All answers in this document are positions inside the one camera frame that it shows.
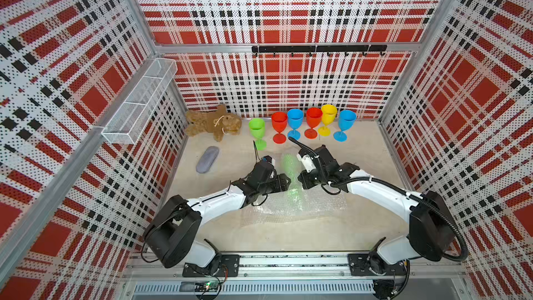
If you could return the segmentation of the pink red glass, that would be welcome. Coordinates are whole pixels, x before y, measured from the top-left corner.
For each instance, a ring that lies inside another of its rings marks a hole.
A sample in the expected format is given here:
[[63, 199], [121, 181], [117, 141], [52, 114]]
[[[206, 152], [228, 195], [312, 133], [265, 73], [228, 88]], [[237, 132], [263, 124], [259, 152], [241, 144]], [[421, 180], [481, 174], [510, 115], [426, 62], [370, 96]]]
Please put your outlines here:
[[287, 137], [283, 134], [283, 131], [287, 127], [288, 117], [285, 112], [275, 112], [271, 117], [271, 123], [276, 134], [273, 136], [273, 141], [276, 144], [283, 144], [286, 142]]

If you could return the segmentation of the blue wine glass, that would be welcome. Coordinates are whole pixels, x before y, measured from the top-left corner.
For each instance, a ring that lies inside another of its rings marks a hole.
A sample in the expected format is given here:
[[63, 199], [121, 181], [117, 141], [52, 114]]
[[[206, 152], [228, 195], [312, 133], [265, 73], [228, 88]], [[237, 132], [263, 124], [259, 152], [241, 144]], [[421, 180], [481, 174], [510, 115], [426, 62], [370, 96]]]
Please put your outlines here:
[[304, 113], [301, 109], [291, 109], [287, 112], [287, 118], [288, 118], [288, 125], [291, 128], [291, 131], [287, 134], [287, 136], [290, 138], [294, 138], [295, 140], [299, 140], [301, 137], [300, 132], [298, 129], [301, 127], [303, 123]]

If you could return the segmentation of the light blue glass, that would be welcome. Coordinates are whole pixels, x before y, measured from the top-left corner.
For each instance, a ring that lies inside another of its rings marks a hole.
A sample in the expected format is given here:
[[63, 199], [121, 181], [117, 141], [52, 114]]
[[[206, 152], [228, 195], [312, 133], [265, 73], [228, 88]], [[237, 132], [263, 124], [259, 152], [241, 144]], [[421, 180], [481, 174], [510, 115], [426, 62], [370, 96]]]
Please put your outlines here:
[[339, 121], [338, 121], [340, 130], [334, 133], [333, 135], [334, 139], [341, 143], [345, 142], [347, 140], [346, 131], [353, 126], [356, 119], [357, 119], [357, 115], [355, 112], [350, 111], [350, 110], [341, 111]]

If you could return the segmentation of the pale green glass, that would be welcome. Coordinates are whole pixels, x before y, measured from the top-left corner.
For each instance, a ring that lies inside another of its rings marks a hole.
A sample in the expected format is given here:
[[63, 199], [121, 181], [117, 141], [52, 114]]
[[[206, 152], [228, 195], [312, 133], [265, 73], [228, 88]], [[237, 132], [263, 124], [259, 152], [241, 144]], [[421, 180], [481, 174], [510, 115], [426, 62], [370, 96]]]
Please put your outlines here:
[[283, 168], [283, 173], [291, 181], [287, 187], [287, 191], [285, 192], [288, 204], [292, 209], [296, 211], [302, 211], [303, 186], [298, 180], [298, 176], [301, 173], [301, 163], [298, 161], [295, 155], [283, 154], [281, 158], [281, 166]]

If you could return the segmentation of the red wine glass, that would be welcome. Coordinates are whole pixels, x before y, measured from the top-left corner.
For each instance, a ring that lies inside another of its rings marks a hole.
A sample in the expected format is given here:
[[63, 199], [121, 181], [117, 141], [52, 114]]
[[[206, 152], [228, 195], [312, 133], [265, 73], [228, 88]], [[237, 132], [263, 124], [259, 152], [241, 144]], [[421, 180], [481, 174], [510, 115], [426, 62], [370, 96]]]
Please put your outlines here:
[[305, 137], [308, 139], [315, 139], [318, 136], [316, 127], [321, 123], [323, 112], [320, 108], [309, 108], [306, 112], [306, 122], [309, 128], [305, 131]]

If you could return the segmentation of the bright green glass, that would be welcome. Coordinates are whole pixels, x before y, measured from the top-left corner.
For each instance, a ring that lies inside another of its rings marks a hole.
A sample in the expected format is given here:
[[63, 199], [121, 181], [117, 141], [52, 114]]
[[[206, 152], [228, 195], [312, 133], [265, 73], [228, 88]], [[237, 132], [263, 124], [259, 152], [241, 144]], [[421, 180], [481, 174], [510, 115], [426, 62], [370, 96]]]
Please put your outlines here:
[[260, 118], [251, 119], [248, 123], [248, 127], [252, 137], [254, 138], [255, 147], [258, 151], [266, 149], [267, 143], [263, 139], [265, 136], [265, 121]]

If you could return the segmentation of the yellow glass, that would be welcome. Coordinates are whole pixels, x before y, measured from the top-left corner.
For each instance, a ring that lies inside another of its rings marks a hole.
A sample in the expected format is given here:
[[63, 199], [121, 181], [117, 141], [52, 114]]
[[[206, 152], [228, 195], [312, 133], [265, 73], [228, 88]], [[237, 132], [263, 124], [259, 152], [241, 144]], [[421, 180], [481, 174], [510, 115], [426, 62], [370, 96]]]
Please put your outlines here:
[[337, 115], [337, 108], [334, 105], [326, 104], [321, 107], [323, 126], [318, 129], [318, 134], [323, 137], [330, 135], [329, 125], [332, 124]]

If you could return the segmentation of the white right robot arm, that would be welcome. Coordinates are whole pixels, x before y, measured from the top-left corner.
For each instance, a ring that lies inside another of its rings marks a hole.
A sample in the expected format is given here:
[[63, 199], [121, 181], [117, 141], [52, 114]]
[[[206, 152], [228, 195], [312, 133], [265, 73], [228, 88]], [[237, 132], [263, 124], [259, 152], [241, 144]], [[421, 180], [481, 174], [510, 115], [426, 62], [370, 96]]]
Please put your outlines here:
[[461, 263], [469, 256], [464, 236], [443, 198], [434, 191], [407, 191], [379, 179], [349, 162], [339, 164], [326, 146], [301, 146], [297, 156], [304, 170], [298, 180], [304, 189], [322, 187], [328, 194], [354, 194], [387, 209], [401, 218], [408, 231], [394, 239], [382, 238], [369, 251], [364, 264], [382, 276], [398, 263], [424, 258]]

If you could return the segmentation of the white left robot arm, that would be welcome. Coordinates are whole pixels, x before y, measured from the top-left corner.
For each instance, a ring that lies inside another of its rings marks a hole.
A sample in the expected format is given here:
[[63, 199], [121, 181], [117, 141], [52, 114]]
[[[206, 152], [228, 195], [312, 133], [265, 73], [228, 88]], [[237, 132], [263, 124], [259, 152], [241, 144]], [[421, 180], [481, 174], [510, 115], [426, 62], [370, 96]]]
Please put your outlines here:
[[190, 200], [175, 195], [145, 229], [142, 247], [150, 249], [165, 268], [185, 263], [197, 274], [215, 276], [222, 253], [209, 240], [196, 240], [198, 230], [226, 213], [254, 205], [260, 197], [283, 193], [290, 184], [286, 174], [279, 174], [272, 161], [263, 158], [245, 177], [213, 194]]

